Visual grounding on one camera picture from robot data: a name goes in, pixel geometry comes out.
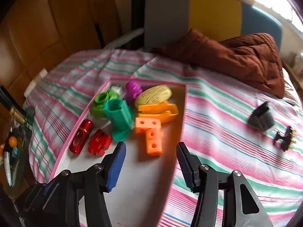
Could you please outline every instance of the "brown jacket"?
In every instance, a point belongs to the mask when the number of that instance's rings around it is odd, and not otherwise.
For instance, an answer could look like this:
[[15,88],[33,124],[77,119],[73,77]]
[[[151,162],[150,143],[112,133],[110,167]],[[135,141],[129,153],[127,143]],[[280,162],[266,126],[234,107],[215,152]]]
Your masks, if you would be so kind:
[[178,42],[155,52],[230,75],[254,88],[284,97],[279,51],[272,36],[256,33],[217,42],[192,29]]

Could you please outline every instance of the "screw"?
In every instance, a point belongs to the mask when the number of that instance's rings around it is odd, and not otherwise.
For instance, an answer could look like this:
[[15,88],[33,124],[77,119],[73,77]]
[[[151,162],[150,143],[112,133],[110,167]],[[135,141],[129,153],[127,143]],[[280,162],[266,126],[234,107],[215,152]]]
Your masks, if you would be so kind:
[[201,169],[204,171],[207,171],[209,169],[209,166],[207,164],[202,164],[200,166],[201,166]]
[[62,176],[67,176],[68,174],[70,174],[70,170],[63,170],[63,171],[61,172],[61,175],[62,175]]
[[235,170],[235,171],[233,172],[233,174],[234,174],[236,177],[239,177],[239,176],[242,175],[242,173],[241,173],[240,171],[238,171],[238,170]]
[[95,169],[97,170],[101,170],[102,169],[102,165],[100,163],[98,164],[94,164]]

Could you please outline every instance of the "orange block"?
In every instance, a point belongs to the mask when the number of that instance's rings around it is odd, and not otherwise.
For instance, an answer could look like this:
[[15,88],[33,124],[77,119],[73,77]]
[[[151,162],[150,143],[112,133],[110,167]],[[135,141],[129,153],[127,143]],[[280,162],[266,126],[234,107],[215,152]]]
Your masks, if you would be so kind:
[[163,154],[161,139],[146,141],[146,152],[149,156],[159,156]]
[[146,142],[148,140],[162,139],[163,132],[161,132],[159,128],[150,128],[146,130],[145,137],[146,137]]
[[161,128],[161,122],[159,119],[152,118],[136,118],[135,119],[135,132],[145,133],[150,128]]

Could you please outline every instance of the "orange ball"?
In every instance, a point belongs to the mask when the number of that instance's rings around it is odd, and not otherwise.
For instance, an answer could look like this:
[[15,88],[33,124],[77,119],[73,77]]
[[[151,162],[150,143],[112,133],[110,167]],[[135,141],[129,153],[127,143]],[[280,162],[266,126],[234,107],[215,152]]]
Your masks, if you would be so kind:
[[15,138],[13,135],[9,138],[9,145],[14,148],[17,146],[17,138]]

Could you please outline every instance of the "striped tablecloth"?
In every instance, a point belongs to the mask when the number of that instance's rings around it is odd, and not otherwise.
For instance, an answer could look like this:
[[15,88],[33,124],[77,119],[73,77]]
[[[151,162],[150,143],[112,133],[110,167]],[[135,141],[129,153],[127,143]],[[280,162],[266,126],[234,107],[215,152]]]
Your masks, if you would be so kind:
[[[189,84],[183,137],[189,151],[215,170],[240,170],[275,226],[285,226],[303,200],[303,113],[292,100],[276,97],[231,77],[140,51],[82,51],[52,70],[25,105],[35,108],[29,150],[36,179],[48,182],[60,150],[78,117],[108,76]],[[247,124],[252,111],[269,101],[275,127],[260,133]],[[296,129],[297,144],[283,152],[276,131]],[[190,226],[198,196],[186,187],[176,164],[159,226]],[[217,226],[223,192],[219,191]]]

